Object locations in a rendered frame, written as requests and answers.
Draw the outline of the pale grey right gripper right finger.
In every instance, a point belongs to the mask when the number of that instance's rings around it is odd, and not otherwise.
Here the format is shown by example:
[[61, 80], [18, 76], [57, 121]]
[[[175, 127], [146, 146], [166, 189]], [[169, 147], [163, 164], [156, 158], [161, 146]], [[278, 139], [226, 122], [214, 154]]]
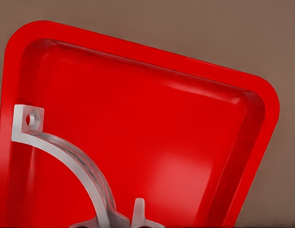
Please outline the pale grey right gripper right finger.
[[145, 200], [136, 198], [131, 221], [131, 228], [165, 228], [160, 223], [146, 219], [145, 217]]

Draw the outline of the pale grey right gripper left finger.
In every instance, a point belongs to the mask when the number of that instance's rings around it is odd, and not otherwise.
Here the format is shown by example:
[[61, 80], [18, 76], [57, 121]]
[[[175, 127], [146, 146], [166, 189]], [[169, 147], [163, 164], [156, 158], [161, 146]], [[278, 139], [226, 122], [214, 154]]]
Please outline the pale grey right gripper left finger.
[[100, 225], [98, 217], [95, 216], [92, 219], [72, 224], [69, 228], [100, 228]]

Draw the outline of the grey drainage pipe clamp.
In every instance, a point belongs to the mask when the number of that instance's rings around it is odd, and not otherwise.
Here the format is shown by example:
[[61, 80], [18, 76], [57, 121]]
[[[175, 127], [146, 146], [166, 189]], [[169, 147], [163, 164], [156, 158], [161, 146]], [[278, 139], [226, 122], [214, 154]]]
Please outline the grey drainage pipe clamp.
[[14, 106], [11, 140], [38, 148], [68, 167], [87, 191], [100, 228], [128, 228], [130, 220], [117, 212], [114, 198], [103, 173], [80, 148], [43, 132], [44, 109]]

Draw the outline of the red rectangular plastic tray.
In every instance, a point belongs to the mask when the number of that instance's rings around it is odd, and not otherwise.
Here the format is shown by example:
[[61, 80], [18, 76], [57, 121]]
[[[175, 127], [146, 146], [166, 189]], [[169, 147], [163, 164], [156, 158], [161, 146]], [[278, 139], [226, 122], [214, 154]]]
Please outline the red rectangular plastic tray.
[[136, 198], [166, 227], [232, 227], [277, 124], [264, 79], [51, 21], [9, 39], [0, 102], [0, 227], [67, 227], [95, 216], [75, 175], [11, 140], [15, 105], [83, 150], [118, 211]]

